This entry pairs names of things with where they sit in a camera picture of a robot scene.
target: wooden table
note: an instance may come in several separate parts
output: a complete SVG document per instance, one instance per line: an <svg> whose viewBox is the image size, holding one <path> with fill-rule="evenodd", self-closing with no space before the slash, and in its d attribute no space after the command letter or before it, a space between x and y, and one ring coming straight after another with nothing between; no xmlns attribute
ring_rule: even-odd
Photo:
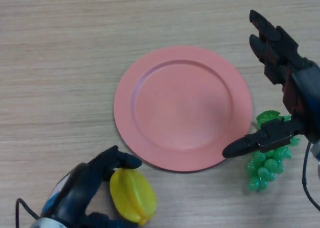
<svg viewBox="0 0 320 228"><path fill-rule="evenodd" d="M299 52L320 63L320 0L0 0L0 227L14 227L24 198L39 213L73 166L117 144L113 97L125 70L142 55L171 45L217 52L244 76L254 117L285 113L282 92L263 74L249 46L255 9L281 25ZM316 227L320 214L301 185L306 141L285 172L261 194L245 194L248 157L199 173L143 165L158 196L148 228ZM320 201L317 163L308 187ZM113 211L103 186L88 212ZM20 214L21 227L33 219Z"/></svg>

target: wood grain surface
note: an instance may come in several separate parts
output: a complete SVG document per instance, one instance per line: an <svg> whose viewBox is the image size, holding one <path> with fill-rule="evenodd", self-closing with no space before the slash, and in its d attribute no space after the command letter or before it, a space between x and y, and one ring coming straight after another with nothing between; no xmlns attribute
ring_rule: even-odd
<svg viewBox="0 0 320 228"><path fill-rule="evenodd" d="M119 145L113 97L126 69L144 54L171 45L217 52L245 78L254 119L264 110L286 113L279 86L263 74L249 46L254 9L281 25L299 52L320 63L320 0L0 0L0 227L14 227L15 200L41 211L62 176L80 162ZM285 172L260 194L246 194L248 157L206 171L177 174L143 165L158 196L147 228L301 228L320 214L304 194L306 140ZM320 201L317 163L307 170ZM108 188L88 212L114 217ZM33 219L20 212L22 228Z"/></svg>

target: grape bunch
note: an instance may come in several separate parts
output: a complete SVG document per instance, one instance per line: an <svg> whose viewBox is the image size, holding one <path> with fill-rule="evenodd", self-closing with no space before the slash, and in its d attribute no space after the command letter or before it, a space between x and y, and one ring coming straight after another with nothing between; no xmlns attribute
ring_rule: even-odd
<svg viewBox="0 0 320 228"><path fill-rule="evenodd" d="M280 116L280 113L274 110L268 110L258 115L257 128L261 128L261 124L273 119L284 118L285 121L291 119L290 115ZM284 159L291 158L290 146L297 146L300 142L298 137L293 137L290 145L285 145L266 153L256 151L252 153L252 159L245 166L245 170L249 176L248 189L250 191L262 191L268 187L268 182L273 182L277 175L284 172Z"/></svg>

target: wire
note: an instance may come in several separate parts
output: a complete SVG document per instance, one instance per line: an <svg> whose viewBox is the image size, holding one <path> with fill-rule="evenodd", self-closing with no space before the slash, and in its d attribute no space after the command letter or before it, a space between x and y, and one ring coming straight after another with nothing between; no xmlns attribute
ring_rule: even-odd
<svg viewBox="0 0 320 228"><path fill-rule="evenodd" d="M314 205L314 207L317 208L318 211L320 211L320 206L314 201L314 199L312 199L312 197L308 191L308 188L307 188L306 173L307 173L307 162L308 162L310 147L311 147L311 142L308 143L306 150L305 150L303 169L302 169L302 186L303 186L303 190L306 194L306 197L308 197L309 201Z"/></svg>
<svg viewBox="0 0 320 228"><path fill-rule="evenodd" d="M40 218L23 199L18 198L15 202L15 228L19 228L19 204L21 204L26 212L28 212L33 218L36 220Z"/></svg>

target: grape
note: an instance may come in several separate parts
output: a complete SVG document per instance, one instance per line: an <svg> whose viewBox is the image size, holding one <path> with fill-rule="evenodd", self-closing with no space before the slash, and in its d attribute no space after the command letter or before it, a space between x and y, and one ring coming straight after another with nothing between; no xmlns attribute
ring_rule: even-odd
<svg viewBox="0 0 320 228"><path fill-rule="evenodd" d="M248 164L246 164L245 170L246 170L246 172L248 173L249 176L257 174L257 169L256 169L256 166L255 166L255 163L254 163L253 159L250 160L248 162Z"/></svg>
<svg viewBox="0 0 320 228"><path fill-rule="evenodd" d="M259 167L262 165L262 163L266 160L266 155L260 151L257 151L254 154L254 164L256 167Z"/></svg>
<svg viewBox="0 0 320 228"><path fill-rule="evenodd" d="M280 160L281 161L285 157L286 157L286 153L283 150L281 150L281 149L275 150L274 155L273 155L273 159L274 160Z"/></svg>
<svg viewBox="0 0 320 228"><path fill-rule="evenodd" d="M267 159L264 163L264 167L270 172L275 172L278 167L278 163L274 159Z"/></svg>
<svg viewBox="0 0 320 228"><path fill-rule="evenodd" d="M266 157L272 157L274 155L274 153L275 153L275 150L273 149L273 150L267 151L264 154L265 154Z"/></svg>
<svg viewBox="0 0 320 228"><path fill-rule="evenodd" d="M259 190L265 190L268 186L268 181L266 181L265 179L261 179L259 181Z"/></svg>
<svg viewBox="0 0 320 228"><path fill-rule="evenodd" d="M285 152L285 157L291 159L291 150L288 149L288 150Z"/></svg>
<svg viewBox="0 0 320 228"><path fill-rule="evenodd" d="M258 169L258 176L261 177L262 179L267 179L270 175L270 172L267 168L265 167L260 167Z"/></svg>
<svg viewBox="0 0 320 228"><path fill-rule="evenodd" d="M269 176L266 178L268 182L273 182L276 179L276 173L270 172Z"/></svg>
<svg viewBox="0 0 320 228"><path fill-rule="evenodd" d="M285 171L285 167L284 167L284 165L282 163L279 164L278 167L275 169L275 173L277 173L277 174L281 174L284 171Z"/></svg>
<svg viewBox="0 0 320 228"><path fill-rule="evenodd" d="M257 191L260 185L260 179L257 176L252 177L248 182L248 189L250 191Z"/></svg>

